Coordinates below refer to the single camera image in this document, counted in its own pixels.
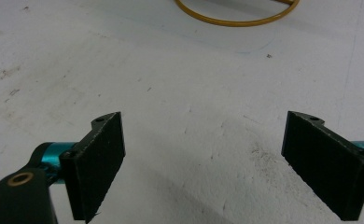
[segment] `white surface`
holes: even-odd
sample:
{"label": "white surface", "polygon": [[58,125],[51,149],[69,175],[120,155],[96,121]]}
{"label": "white surface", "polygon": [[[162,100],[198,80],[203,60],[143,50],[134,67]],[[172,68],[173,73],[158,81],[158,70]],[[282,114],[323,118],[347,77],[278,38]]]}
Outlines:
{"label": "white surface", "polygon": [[364,0],[242,29],[172,0],[0,0],[0,179],[122,111],[127,157],[92,223],[342,223],[280,155],[288,110],[364,140]]}

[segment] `yellow wire loop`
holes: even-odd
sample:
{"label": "yellow wire loop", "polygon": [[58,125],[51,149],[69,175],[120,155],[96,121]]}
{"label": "yellow wire loop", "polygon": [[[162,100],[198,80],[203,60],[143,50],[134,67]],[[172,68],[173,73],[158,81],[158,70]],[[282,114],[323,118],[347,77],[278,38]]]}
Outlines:
{"label": "yellow wire loop", "polygon": [[200,13],[197,13],[187,6],[185,6],[181,0],[175,0],[176,4],[187,14],[189,14],[191,17],[200,20],[205,21],[214,25],[220,25],[220,26],[230,26],[230,27],[247,27],[247,26],[258,26],[262,24],[266,24],[272,21],[277,21],[283,17],[285,17],[289,12],[291,12],[299,3],[300,0],[275,0],[277,2],[288,4],[289,7],[285,9],[284,11],[273,15],[271,17],[260,19],[256,21],[223,21],[211,17],[206,17]]}

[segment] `black plastic part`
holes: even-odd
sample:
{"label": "black plastic part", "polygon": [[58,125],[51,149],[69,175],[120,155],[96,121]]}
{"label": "black plastic part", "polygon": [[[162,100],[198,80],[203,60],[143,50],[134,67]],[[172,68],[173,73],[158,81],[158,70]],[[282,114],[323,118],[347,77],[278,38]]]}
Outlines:
{"label": "black plastic part", "polygon": [[48,146],[51,145],[51,143],[43,143],[39,145],[33,152],[31,159],[28,161],[28,163],[20,169],[24,170],[27,168],[38,168],[41,165],[42,156],[45,153]]}
{"label": "black plastic part", "polygon": [[75,220],[91,221],[125,156],[120,113],[95,119],[92,130],[60,156]]}
{"label": "black plastic part", "polygon": [[324,123],[289,111],[282,155],[341,220],[358,220],[364,203],[364,149]]}
{"label": "black plastic part", "polygon": [[21,169],[0,181],[0,224],[9,223],[57,223],[43,170]]}

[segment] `scuff mark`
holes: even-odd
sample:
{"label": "scuff mark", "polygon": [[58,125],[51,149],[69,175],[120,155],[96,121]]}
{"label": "scuff mark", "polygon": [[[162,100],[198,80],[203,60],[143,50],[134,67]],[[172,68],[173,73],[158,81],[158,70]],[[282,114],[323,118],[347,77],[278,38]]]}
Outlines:
{"label": "scuff mark", "polygon": [[21,68],[20,66],[16,66],[9,70],[6,70],[6,69],[2,70],[0,72],[0,80],[5,79],[6,77],[11,77],[14,73],[20,71],[20,68]]}
{"label": "scuff mark", "polygon": [[11,91],[11,92],[9,93],[9,95],[10,95],[10,96],[14,96],[14,94],[16,94],[18,91],[20,91],[20,90],[13,90],[13,91]]}

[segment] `black rubber pad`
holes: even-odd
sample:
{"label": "black rubber pad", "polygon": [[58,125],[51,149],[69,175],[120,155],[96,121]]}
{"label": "black rubber pad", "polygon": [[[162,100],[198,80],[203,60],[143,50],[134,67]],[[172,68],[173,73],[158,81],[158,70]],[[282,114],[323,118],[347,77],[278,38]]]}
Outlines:
{"label": "black rubber pad", "polygon": [[364,204],[364,149],[324,123],[288,112],[282,155],[341,220],[358,220]]}
{"label": "black rubber pad", "polygon": [[120,113],[95,119],[92,130],[60,156],[75,220],[96,215],[125,156]]}

